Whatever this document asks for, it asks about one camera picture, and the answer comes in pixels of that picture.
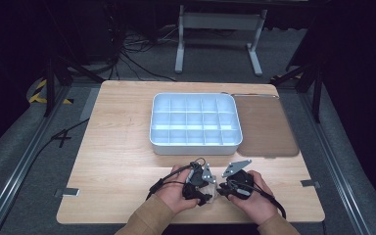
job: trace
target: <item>person's left hand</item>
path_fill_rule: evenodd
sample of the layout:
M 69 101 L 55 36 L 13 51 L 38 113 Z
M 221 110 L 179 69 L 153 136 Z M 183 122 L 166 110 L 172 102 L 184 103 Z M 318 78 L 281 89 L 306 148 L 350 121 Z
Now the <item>person's left hand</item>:
M 174 165 L 171 172 L 174 172 L 179 168 L 181 168 L 180 165 Z M 184 187 L 184 183 L 190 171 L 191 169 L 184 169 L 179 174 L 174 174 L 167 179 L 164 182 L 164 186 L 155 193 L 155 195 L 161 198 L 175 214 L 188 209 L 193 209 L 200 203 L 199 199 L 186 200 L 182 196 L 182 188 Z

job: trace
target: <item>wooden table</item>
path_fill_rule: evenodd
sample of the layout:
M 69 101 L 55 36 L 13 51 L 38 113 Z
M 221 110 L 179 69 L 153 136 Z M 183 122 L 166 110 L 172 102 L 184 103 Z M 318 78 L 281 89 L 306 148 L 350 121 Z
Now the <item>wooden table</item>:
M 149 188 L 170 173 L 173 165 L 188 165 L 198 156 L 159 156 L 149 140 L 152 102 L 160 92 L 227 92 L 278 95 L 268 84 L 105 81 L 71 172 L 68 188 L 77 197 L 64 197 L 57 214 L 63 224 L 126 223 L 145 201 Z M 246 160 L 233 156 L 204 156 L 217 176 L 228 163 Z M 302 154 L 290 158 L 252 157 L 245 170 L 261 172 L 288 220 L 319 222 L 324 212 L 311 186 Z M 224 197 L 212 204 L 177 215 L 172 223 L 248 223 L 250 220 Z

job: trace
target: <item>sleeve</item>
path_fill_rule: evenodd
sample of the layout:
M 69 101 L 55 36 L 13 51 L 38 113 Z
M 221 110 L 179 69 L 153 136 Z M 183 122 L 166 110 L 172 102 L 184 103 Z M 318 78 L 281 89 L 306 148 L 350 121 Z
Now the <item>sleeve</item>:
M 129 218 L 116 235 L 160 235 L 174 217 L 173 211 L 153 194 Z
M 299 235 L 300 233 L 280 214 L 274 215 L 258 227 L 260 235 Z

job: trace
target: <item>white storage tray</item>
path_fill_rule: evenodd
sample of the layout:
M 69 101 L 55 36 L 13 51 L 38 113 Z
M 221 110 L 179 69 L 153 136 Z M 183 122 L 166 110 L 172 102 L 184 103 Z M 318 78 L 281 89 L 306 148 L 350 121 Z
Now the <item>white storage tray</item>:
M 232 155 L 243 140 L 235 101 L 223 93 L 160 93 L 150 140 L 159 155 Z

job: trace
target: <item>metal frame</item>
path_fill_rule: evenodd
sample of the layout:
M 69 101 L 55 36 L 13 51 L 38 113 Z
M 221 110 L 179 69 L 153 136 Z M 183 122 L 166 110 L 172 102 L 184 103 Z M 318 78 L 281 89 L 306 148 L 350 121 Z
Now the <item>metal frame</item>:
M 319 139 L 322 151 L 326 157 L 325 163 L 331 173 L 332 179 L 334 180 L 335 186 L 337 187 L 338 193 L 343 201 L 343 204 L 347 210 L 350 217 L 352 226 L 356 234 L 371 234 L 362 214 L 359 210 L 358 204 L 356 203 L 355 197 L 353 195 L 353 189 L 350 183 L 345 178 L 343 172 L 341 171 L 340 165 L 337 162 L 334 152 L 329 145 L 328 139 L 322 129 L 322 125 L 318 123 L 312 115 L 312 104 L 310 103 L 307 94 L 299 93 L 299 98 L 304 106 L 306 115 L 310 119 L 310 124 Z
M 45 131 L 48 129 L 48 126 L 52 118 L 55 116 L 57 110 L 63 104 L 63 101 L 66 99 L 67 94 L 70 91 L 70 88 L 68 86 L 62 86 L 60 89 L 61 90 L 59 91 L 56 97 L 56 102 L 53 111 L 49 114 L 48 117 L 45 117 L 39 124 L 34 136 L 32 137 L 31 142 L 29 143 L 28 147 L 23 153 L 20 162 L 18 163 L 14 172 L 8 179 L 0 195 L 0 229 L 5 221 L 7 214 L 11 210 L 11 207 L 15 202 L 18 193 L 21 190 L 21 187 L 24 183 L 24 180 L 26 179 L 29 169 L 32 167 L 36 159 L 38 147 L 45 134 Z
M 255 75 L 262 76 L 256 48 L 258 46 L 266 14 L 267 10 L 262 10 L 260 15 L 186 13 L 184 11 L 184 6 L 181 5 L 179 7 L 179 41 L 178 49 L 176 51 L 175 72 L 182 73 L 185 50 L 184 28 L 215 28 L 255 31 L 253 43 L 247 44 L 247 50 L 249 52 Z

